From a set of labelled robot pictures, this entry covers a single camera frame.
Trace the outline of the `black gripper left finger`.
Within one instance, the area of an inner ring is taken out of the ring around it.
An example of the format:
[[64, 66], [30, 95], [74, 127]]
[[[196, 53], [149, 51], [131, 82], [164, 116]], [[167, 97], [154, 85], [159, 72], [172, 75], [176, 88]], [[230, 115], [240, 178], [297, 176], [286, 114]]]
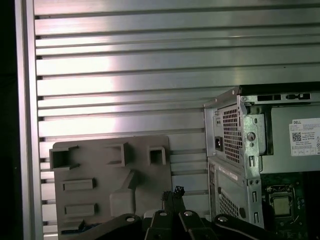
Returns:
[[162, 194], [162, 209], [152, 217], [126, 213], [86, 232], [87, 240], [170, 240], [174, 221], [173, 193]]

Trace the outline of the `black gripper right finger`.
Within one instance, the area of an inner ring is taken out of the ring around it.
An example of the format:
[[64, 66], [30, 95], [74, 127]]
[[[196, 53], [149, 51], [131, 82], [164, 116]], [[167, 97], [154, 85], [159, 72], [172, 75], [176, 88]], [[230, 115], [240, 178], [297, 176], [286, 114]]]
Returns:
[[190, 240], [274, 240], [275, 234], [227, 214], [219, 214], [205, 223], [200, 216], [184, 205], [184, 187], [176, 186], [173, 205]]

